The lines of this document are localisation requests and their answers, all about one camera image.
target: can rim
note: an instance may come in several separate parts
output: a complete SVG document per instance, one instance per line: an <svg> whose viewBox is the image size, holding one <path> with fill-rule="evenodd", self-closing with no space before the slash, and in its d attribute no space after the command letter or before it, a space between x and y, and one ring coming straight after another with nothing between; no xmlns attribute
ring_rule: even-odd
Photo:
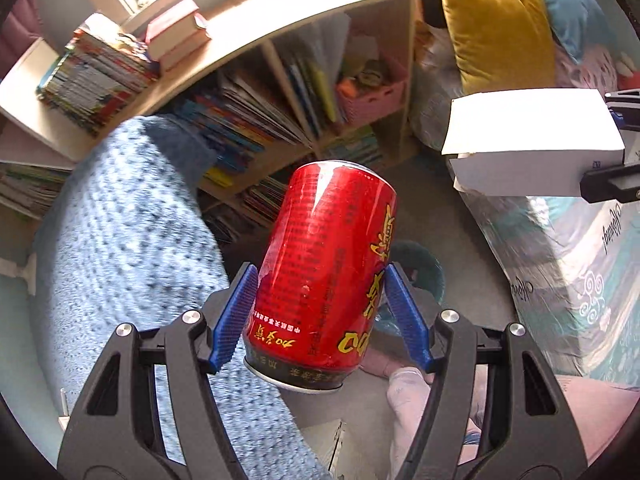
<svg viewBox="0 0 640 480"><path fill-rule="evenodd" d="M279 381L277 379L273 379L273 378L271 378L271 377L259 372L258 370L256 370L254 367L252 367L247 362L246 357L244 358L244 366L246 366L252 374L254 374L255 376L261 378L263 381L271 383L274 386L277 386L277 387L282 388L284 390L290 390L292 392L296 392L296 393L299 393L299 394L325 395L325 394L335 393L338 390L340 390L340 388L342 388L342 385L340 385L337 388L332 388L331 390L312 390L311 388L301 388L300 386L293 386L292 384L283 383L282 381Z"/></svg>
<svg viewBox="0 0 640 480"><path fill-rule="evenodd" d="M393 188L393 186L391 186L391 184L389 184L384 178L379 176L379 174L377 174L375 171L373 171L370 168L367 168L366 166L363 166L361 164L357 164L356 162L351 162L350 160L340 160L339 158L329 158L327 160L314 160L313 162L308 162L306 164L303 164L298 169L300 170L301 168L305 168L306 166L311 166L312 164L322 164L324 162L340 162L343 166L348 166L350 168L355 168L356 170L361 170L361 171L364 171L366 173L372 174L373 176L377 177L382 182L387 184L389 187Z"/></svg>

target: pink curtain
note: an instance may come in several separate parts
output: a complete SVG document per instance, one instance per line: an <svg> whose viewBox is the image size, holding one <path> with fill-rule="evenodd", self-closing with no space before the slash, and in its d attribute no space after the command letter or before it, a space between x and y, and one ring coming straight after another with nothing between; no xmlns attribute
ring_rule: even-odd
<svg viewBox="0 0 640 480"><path fill-rule="evenodd" d="M35 0L17 0L0 27L0 79L42 35Z"/></svg>

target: round container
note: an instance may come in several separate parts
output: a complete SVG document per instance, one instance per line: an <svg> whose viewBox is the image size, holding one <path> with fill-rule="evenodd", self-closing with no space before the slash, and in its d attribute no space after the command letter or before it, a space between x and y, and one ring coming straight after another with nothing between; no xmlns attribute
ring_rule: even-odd
<svg viewBox="0 0 640 480"><path fill-rule="evenodd" d="M342 386L367 348L395 215L396 192L363 166L295 171L244 327L249 370L306 393Z"/></svg>

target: blue pillow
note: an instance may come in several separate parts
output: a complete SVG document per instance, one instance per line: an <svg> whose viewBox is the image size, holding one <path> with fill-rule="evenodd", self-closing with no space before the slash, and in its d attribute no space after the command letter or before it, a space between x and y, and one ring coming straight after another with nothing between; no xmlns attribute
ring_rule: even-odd
<svg viewBox="0 0 640 480"><path fill-rule="evenodd" d="M576 63L592 44L606 46L618 54L615 37L596 0L545 0L551 28L560 44Z"/></svg>

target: red book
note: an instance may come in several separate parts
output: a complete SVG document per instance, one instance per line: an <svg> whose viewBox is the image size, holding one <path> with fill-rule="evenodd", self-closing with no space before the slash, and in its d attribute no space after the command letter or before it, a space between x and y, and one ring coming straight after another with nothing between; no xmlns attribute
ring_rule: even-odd
<svg viewBox="0 0 640 480"><path fill-rule="evenodd" d="M194 33L207 28L207 21L198 9L193 0L183 0L148 24L145 43L151 59L159 60Z"/></svg>

